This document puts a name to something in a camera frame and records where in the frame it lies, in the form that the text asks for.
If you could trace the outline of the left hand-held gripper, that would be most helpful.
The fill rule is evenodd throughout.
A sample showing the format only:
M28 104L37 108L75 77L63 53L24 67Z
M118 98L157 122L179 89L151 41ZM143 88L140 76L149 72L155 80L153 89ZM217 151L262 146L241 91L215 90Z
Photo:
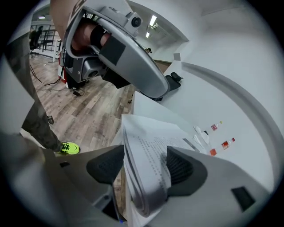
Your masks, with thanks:
M90 45L76 52L71 42L80 22L92 14L94 22L101 25L109 39L101 49ZM66 72L77 82L101 76L117 89L130 84L151 98L163 97L170 86L154 60L136 42L142 20L125 0L82 0L70 15L64 35L67 54L73 66Z

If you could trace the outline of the booklet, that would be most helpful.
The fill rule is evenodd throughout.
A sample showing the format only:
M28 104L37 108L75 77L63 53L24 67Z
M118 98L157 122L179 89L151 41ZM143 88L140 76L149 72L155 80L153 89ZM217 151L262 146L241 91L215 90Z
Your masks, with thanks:
M167 147L206 153L196 135L190 137L177 125L151 118L122 115L124 168L131 195L128 223L145 227L162 209L171 186L166 166Z

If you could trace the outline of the black power adapter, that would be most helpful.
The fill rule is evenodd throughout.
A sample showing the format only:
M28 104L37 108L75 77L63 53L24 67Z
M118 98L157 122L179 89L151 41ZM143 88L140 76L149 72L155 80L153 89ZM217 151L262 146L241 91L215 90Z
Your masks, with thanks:
M85 91L82 89L70 88L69 91L76 97L81 97L85 94Z

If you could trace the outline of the neon yellow shoe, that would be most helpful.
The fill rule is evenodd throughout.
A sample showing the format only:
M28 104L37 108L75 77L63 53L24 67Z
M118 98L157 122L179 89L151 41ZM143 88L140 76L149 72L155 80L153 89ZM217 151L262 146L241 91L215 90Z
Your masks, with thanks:
M75 155L80 153L80 147L73 142L63 142L62 148L57 153L64 155Z

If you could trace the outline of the black office chair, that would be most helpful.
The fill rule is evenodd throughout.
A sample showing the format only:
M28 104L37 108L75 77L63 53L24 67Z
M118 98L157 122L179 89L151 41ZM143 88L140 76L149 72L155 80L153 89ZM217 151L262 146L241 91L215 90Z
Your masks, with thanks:
M151 73L142 80L138 90L145 96L155 101L160 101L169 92L181 87L183 77L176 72L164 76L162 73Z
M38 41L42 34L42 31L43 31L43 26L40 26L37 31L34 30L30 32L30 35L29 35L30 53L32 53L35 49L38 48L39 46Z

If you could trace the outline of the red drink bottle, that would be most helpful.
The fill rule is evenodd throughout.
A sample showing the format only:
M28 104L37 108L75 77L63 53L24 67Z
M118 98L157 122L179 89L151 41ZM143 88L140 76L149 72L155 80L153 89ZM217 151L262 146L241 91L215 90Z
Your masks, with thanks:
M220 154L224 152L226 149L228 149L233 143L235 142L235 138L231 138L230 140L224 141L220 145L217 145L210 149L209 154L211 156L216 156L217 154Z

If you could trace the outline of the black metal rack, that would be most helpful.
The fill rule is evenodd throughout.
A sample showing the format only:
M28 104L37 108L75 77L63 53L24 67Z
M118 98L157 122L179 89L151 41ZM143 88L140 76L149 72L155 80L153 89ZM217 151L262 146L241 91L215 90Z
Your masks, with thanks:
M39 48L44 51L60 51L62 41L55 29L43 30L39 39Z

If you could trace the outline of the white paper napkin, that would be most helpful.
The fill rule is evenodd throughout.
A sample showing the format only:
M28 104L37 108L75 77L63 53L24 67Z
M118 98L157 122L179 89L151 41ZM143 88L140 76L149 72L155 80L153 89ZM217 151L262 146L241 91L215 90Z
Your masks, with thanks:
M206 132L201 132L200 136L207 145L210 144L210 139L209 139L209 136Z

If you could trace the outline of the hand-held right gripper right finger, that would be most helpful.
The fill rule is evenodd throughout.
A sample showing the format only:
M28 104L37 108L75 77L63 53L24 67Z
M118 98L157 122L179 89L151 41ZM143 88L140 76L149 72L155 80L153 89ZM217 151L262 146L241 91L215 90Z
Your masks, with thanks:
M245 227L270 197L227 160L169 146L166 165L171 187L153 227Z

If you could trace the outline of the person's olive trousers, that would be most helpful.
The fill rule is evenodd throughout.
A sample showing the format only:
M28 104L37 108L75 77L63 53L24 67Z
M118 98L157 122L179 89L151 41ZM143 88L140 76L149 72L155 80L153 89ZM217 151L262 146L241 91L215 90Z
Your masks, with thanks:
M29 63L29 34L26 33L8 44L5 55L17 79L35 101L24 120L22 129L30 133L44 148L61 152L63 144L51 130L46 111L32 82Z

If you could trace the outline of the person's left hand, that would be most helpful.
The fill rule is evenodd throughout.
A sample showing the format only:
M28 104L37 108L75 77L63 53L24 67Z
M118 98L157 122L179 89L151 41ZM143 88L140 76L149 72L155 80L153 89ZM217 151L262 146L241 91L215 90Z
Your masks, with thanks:
M76 51L86 49L90 45L101 49L109 38L110 34L100 25L82 22L76 29L71 46Z

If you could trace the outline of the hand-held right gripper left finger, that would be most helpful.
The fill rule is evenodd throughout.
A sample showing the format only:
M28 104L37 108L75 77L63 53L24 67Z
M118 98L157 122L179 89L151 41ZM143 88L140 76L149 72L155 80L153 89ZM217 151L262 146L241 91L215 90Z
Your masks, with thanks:
M47 167L62 173L91 204L112 198L113 184L123 166L124 146L115 145L70 156L45 151Z

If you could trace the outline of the person's left forearm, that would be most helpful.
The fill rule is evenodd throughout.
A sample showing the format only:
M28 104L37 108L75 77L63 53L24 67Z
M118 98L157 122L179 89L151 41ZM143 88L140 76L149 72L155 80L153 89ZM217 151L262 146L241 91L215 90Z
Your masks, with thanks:
M64 39L64 34L67 29L67 23L72 13L73 7L78 0L51 0L50 14L61 40Z

